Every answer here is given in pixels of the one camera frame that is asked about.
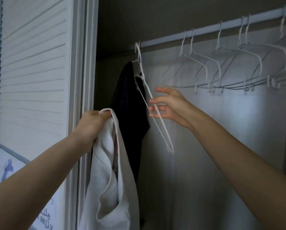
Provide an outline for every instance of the skin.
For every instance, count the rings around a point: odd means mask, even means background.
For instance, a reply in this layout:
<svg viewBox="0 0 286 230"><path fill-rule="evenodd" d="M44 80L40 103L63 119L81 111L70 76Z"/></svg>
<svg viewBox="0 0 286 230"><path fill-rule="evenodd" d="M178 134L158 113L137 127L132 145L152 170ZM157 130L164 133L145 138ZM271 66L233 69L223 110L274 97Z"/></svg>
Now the skin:
<svg viewBox="0 0 286 230"><path fill-rule="evenodd" d="M84 112L72 134L0 183L0 230L30 228L111 116L98 113Z"/></svg>
<svg viewBox="0 0 286 230"><path fill-rule="evenodd" d="M161 116L188 128L267 229L286 229L286 177L171 88L152 100ZM0 183L0 229L29 229L74 164L91 150L110 111L85 112L74 132Z"/></svg>
<svg viewBox="0 0 286 230"><path fill-rule="evenodd" d="M171 88L156 88L167 96L150 100L162 118L188 128L249 210L267 229L286 229L286 176L238 141L206 113Z"/></svg>

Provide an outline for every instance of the closet ceiling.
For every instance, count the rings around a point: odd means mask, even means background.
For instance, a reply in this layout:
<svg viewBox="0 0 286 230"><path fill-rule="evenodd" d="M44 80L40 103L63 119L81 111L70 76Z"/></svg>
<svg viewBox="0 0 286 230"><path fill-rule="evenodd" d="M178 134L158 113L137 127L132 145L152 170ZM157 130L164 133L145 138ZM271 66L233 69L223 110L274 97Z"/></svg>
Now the closet ceiling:
<svg viewBox="0 0 286 230"><path fill-rule="evenodd" d="M286 0L99 0L97 58L137 41L283 7Z"/></svg>

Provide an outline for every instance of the forearm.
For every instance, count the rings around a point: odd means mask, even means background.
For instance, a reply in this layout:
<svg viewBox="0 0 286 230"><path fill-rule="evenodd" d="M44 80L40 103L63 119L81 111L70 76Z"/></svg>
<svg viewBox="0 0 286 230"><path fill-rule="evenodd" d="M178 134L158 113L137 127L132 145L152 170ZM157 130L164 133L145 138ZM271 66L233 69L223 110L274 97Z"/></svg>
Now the forearm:
<svg viewBox="0 0 286 230"><path fill-rule="evenodd" d="M0 229L28 229L80 158L69 136L0 183Z"/></svg>
<svg viewBox="0 0 286 230"><path fill-rule="evenodd" d="M190 130L252 213L268 229L286 229L286 177L198 109Z"/></svg>

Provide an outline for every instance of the white garment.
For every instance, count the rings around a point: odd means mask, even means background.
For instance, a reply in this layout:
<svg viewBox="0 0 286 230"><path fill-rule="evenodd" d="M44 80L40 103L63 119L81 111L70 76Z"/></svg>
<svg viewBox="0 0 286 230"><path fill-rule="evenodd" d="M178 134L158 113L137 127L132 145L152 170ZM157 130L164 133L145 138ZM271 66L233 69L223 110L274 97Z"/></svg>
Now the white garment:
<svg viewBox="0 0 286 230"><path fill-rule="evenodd" d="M94 142L91 177L79 230L139 230L139 201L118 119L110 117ZM118 144L118 179L112 169Z"/></svg>

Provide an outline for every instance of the hanger bar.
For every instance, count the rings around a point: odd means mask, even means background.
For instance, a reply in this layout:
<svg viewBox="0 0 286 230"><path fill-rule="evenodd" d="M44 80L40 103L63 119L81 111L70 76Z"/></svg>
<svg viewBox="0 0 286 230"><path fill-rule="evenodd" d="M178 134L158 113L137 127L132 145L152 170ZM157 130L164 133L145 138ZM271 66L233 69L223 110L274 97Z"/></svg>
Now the hanger bar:
<svg viewBox="0 0 286 230"><path fill-rule="evenodd" d="M262 12L262 13L259 13L259 14L254 14L254 15L251 15L251 24L260 23L260 22L265 22L265 21L270 21L270 20L273 20L273 19L281 18L281 17L283 17L283 14L284 14L284 8L278 8L278 9ZM241 18L223 22L222 30L227 30L227 29L231 29L231 28L235 28L235 27L240 27L241 23L242 23ZM248 18L244 19L243 24L244 25L248 24ZM194 36L205 35L205 34L209 34L209 33L213 33L213 32L218 32L220 30L220 26L221 26L220 23L217 23L217 24L214 24L214 25L197 28L197 29L195 29ZM186 32L186 38L190 38L192 36L193 36L193 30L192 29ZM143 48L143 47L159 45L159 44L162 44L162 43L167 43L167 42L173 42L173 41L181 40L183 38L184 38L184 31L180 32L180 33L177 33L177 34L172 34L172 35L168 35L168 36L165 36L165 37L155 38L155 39L152 39L152 40L141 42L140 43L140 47ZM130 46L129 50L134 50L134 45Z"/></svg>

